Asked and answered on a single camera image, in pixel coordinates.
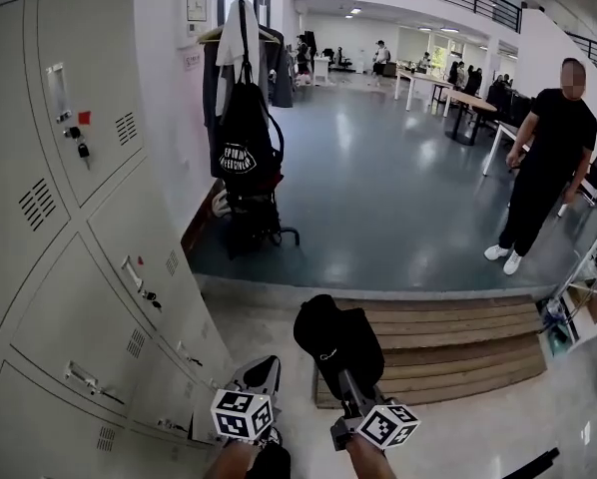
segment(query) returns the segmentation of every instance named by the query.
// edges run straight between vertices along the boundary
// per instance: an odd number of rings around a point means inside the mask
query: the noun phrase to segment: blue-gray epoxy floor
[[[273,109],[286,137],[277,190],[283,225],[298,228],[281,247],[229,260],[227,219],[214,219],[190,255],[194,272],[296,286],[377,291],[472,291],[558,283],[597,236],[597,208],[580,198],[562,219],[554,209],[515,276],[483,251],[501,232],[513,177],[501,147],[489,176],[493,138],[474,147],[444,131],[391,91],[301,88],[293,109]]]

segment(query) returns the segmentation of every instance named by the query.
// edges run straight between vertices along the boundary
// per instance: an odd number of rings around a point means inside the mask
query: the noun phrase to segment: brown baseboard
[[[203,228],[209,219],[212,218],[212,199],[224,188],[222,180],[215,180],[215,183],[210,188],[210,191],[204,198],[197,214],[194,216],[190,225],[186,229],[181,238],[181,247],[185,255],[188,255],[192,250],[195,242],[201,235]]]

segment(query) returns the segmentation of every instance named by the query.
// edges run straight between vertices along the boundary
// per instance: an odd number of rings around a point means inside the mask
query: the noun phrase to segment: black t-shirt
[[[578,167],[583,148],[593,151],[596,145],[596,118],[584,101],[568,100],[560,89],[542,91],[531,112],[539,119],[521,173],[562,187]]]

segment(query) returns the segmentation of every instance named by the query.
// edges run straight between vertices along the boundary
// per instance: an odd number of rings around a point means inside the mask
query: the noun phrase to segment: gray floor
[[[357,85],[366,87],[362,81]],[[493,139],[475,147],[444,135],[452,114],[420,111],[391,88],[301,88],[293,109],[274,109],[286,137],[277,195],[284,225],[301,233],[229,260],[227,221],[207,226],[191,255],[194,272],[295,286],[447,292],[532,288],[561,281],[597,236],[597,208],[580,200],[546,222],[519,272],[483,251],[506,219],[513,177],[501,148],[490,175],[482,167]]]
[[[238,365],[268,354],[281,359],[276,425],[292,455],[292,477],[355,477],[329,436],[342,410],[313,404],[313,360],[293,338],[298,306],[206,303]],[[597,479],[597,339],[552,358],[531,380],[413,411],[420,427],[386,454],[400,479],[501,479],[553,447],[561,455],[541,479]]]

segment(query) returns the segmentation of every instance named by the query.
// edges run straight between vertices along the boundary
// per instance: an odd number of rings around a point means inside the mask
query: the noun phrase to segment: red tag
[[[90,125],[90,114],[92,114],[92,112],[90,112],[90,111],[79,112],[79,124],[81,126]]]

